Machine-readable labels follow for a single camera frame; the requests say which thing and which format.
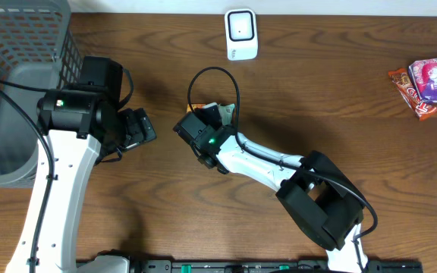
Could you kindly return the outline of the teal white snack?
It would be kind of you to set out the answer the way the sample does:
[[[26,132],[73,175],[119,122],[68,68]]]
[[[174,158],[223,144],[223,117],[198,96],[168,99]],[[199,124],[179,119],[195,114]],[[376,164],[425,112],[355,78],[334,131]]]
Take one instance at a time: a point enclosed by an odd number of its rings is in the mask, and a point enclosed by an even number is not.
[[[232,122],[232,117],[235,110],[235,104],[218,105],[218,112],[223,125],[229,125]]]

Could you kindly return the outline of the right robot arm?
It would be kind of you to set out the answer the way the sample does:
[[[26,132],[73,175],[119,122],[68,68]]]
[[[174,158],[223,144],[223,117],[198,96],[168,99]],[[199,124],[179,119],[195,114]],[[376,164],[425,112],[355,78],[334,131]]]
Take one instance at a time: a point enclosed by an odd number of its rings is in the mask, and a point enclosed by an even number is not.
[[[188,106],[195,123],[189,144],[199,161],[274,190],[296,225],[325,249],[329,269],[365,272],[361,222],[372,206],[363,194],[320,152],[289,155],[250,141],[231,124],[234,109],[215,102]]]

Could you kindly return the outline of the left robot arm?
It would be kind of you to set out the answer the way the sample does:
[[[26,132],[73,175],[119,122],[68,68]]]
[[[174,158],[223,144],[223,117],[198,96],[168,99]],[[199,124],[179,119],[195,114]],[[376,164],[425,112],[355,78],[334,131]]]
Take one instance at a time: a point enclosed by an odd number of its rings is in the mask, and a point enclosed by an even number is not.
[[[7,272],[131,272],[132,259],[104,253],[82,265],[76,244],[94,165],[156,138],[143,108],[126,108],[120,89],[51,89],[39,101],[38,161],[30,204]]]

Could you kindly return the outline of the orange brown candy bar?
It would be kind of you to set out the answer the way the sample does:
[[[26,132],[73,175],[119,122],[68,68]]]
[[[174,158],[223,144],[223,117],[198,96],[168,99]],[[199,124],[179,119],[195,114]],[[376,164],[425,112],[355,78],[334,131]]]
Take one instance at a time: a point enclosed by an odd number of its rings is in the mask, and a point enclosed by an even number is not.
[[[420,121],[432,117],[437,112],[435,106],[429,105],[419,97],[405,68],[389,71],[388,76],[397,87],[404,101],[409,105],[410,109]]]

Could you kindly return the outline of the orange tissue pack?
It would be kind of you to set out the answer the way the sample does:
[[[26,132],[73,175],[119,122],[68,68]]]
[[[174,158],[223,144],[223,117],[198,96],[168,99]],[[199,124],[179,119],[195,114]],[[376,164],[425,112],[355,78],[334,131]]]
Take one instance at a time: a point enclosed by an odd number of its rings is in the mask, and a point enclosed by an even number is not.
[[[192,112],[193,110],[203,108],[204,106],[206,106],[204,103],[192,103],[191,105],[187,105],[186,112]]]

